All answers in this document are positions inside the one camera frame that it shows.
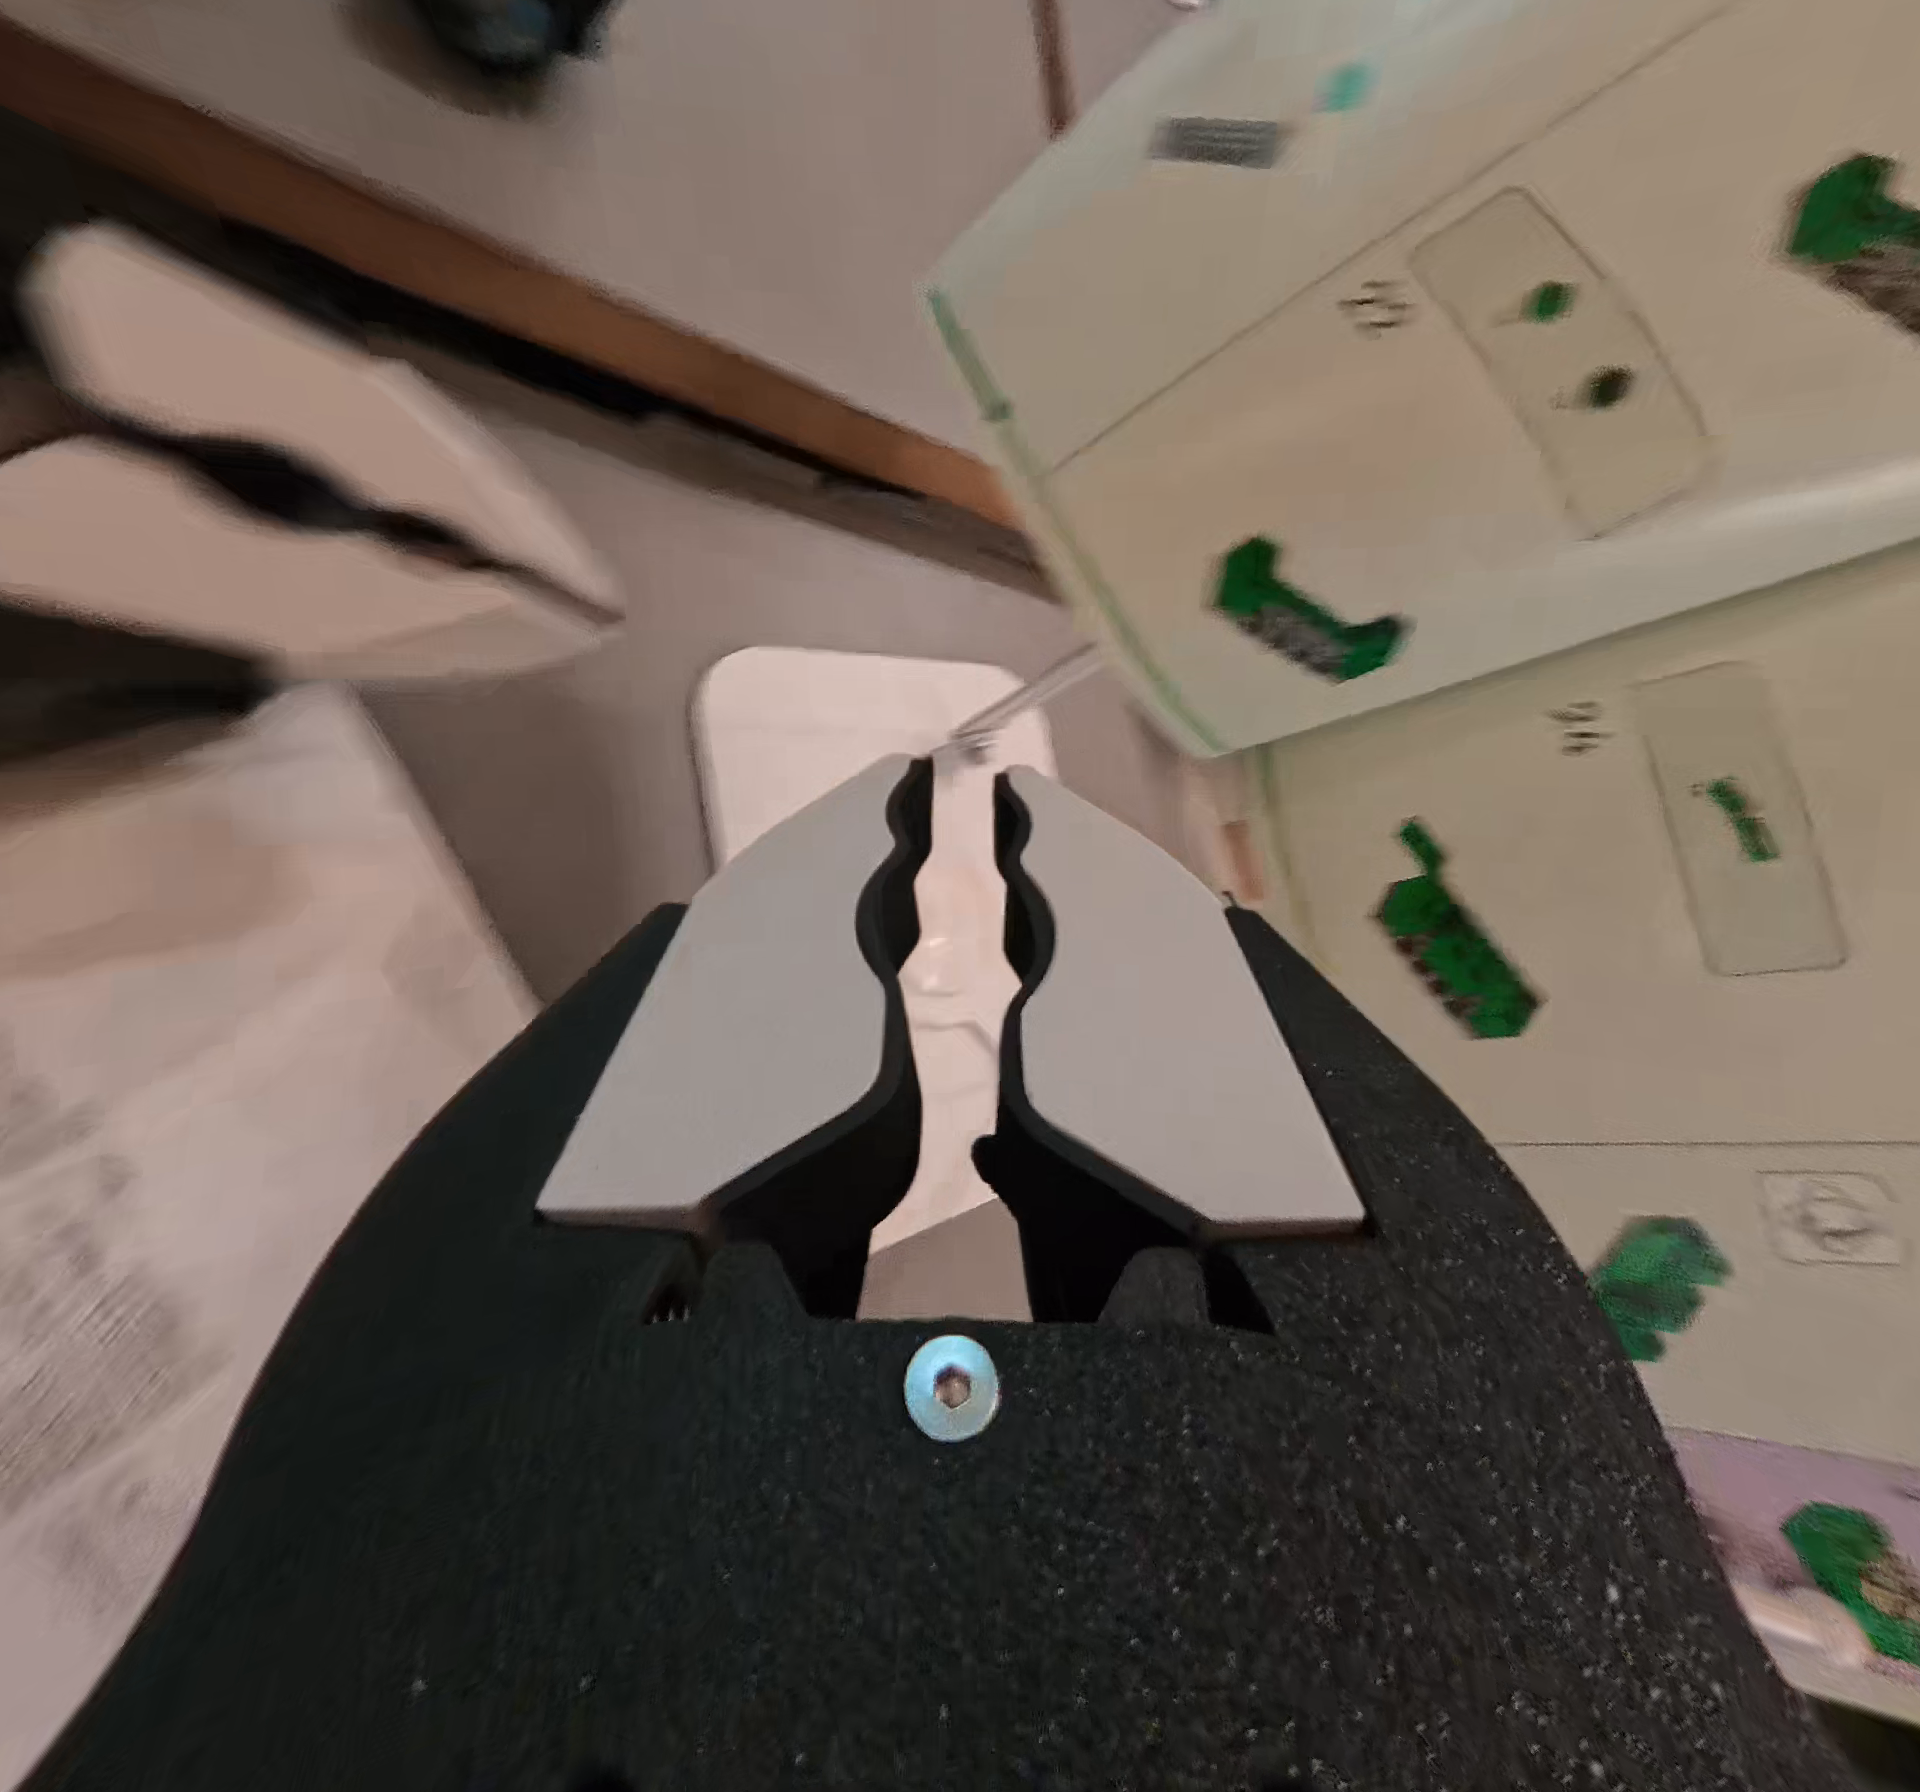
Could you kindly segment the wood edged grey table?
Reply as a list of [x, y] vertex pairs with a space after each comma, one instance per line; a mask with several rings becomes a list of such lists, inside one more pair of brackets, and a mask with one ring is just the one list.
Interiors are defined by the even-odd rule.
[[[1083, 113], [1172, 0], [1061, 0]], [[1051, 143], [1023, 0], [619, 0], [493, 99], [401, 0], [3, 0], [3, 106], [211, 213], [1016, 522], [922, 271]]]

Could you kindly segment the white booklet stand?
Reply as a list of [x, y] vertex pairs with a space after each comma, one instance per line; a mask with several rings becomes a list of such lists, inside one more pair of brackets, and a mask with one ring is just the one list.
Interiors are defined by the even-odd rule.
[[904, 968], [922, 1159], [908, 1195], [875, 1224], [872, 1259], [922, 1259], [949, 1224], [988, 1231], [1001, 1216], [973, 1163], [973, 1140], [995, 1126], [997, 1022], [1016, 995], [995, 773], [1057, 773], [1057, 749], [1038, 697], [995, 726], [982, 754], [949, 754], [949, 735], [1016, 688], [1021, 677], [995, 661], [755, 644], [711, 661], [690, 705], [714, 868], [865, 765], [935, 755], [931, 856], [916, 871], [922, 946]]

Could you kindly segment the thin brown stick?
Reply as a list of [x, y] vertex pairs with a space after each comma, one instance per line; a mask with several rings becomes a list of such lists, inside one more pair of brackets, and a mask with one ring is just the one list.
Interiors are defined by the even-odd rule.
[[1042, 131], [1061, 138], [1072, 124], [1072, 75], [1069, 75], [1069, 36], [1061, 0], [1023, 0], [1038, 95], [1042, 95]]

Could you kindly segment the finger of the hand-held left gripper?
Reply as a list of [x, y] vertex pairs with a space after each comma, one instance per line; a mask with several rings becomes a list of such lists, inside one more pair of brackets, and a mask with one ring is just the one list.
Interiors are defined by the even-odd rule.
[[565, 507], [410, 363], [127, 225], [35, 240], [28, 337], [61, 400], [263, 521], [516, 578], [558, 608], [621, 608]]
[[0, 593], [42, 618], [254, 659], [294, 682], [524, 677], [595, 647], [619, 606], [226, 510], [186, 469], [54, 438], [0, 469]]

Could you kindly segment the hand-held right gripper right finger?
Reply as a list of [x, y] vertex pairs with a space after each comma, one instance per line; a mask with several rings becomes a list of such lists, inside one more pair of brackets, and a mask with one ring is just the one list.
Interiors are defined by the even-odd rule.
[[997, 1110], [976, 1169], [1016, 1216], [1035, 1319], [1100, 1319], [1172, 1251], [1196, 1314], [1222, 1251], [1353, 1235], [1363, 1201], [1238, 942], [1183, 858], [1042, 772], [995, 781]]

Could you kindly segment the white box green print top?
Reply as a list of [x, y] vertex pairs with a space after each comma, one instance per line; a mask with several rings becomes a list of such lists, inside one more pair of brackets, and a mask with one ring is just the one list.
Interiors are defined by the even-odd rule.
[[1231, 890], [1915, 1718], [1915, 0], [1214, 0], [931, 271]]

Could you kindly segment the white printed paper bag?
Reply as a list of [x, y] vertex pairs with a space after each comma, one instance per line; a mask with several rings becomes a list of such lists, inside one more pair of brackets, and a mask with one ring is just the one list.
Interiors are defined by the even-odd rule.
[[3, 1776], [194, 1528], [276, 1332], [531, 997], [360, 697], [3, 772]]

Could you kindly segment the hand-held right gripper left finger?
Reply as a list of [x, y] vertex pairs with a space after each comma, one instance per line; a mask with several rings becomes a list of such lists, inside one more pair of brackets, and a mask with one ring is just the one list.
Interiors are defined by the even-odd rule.
[[922, 762], [881, 755], [683, 904], [539, 1213], [697, 1252], [759, 1242], [810, 1318], [854, 1318], [872, 1225], [922, 1159], [904, 964], [922, 942]]

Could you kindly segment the grey desk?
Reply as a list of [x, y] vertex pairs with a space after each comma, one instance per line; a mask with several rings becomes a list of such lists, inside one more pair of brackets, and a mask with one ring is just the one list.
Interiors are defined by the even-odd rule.
[[[471, 871], [527, 991], [552, 1002], [706, 871], [690, 705], [739, 647], [995, 661], [1023, 682], [1079, 626], [1021, 540], [672, 412], [614, 418], [445, 348], [375, 337], [493, 430], [614, 571], [628, 618], [586, 652], [446, 687], [371, 688], [371, 719]], [[1113, 677], [1042, 705], [1057, 781], [1202, 868], [1199, 795]], [[1023, 1318], [1013, 1216], [949, 1224], [922, 1259], [872, 1259], [866, 1318]]]

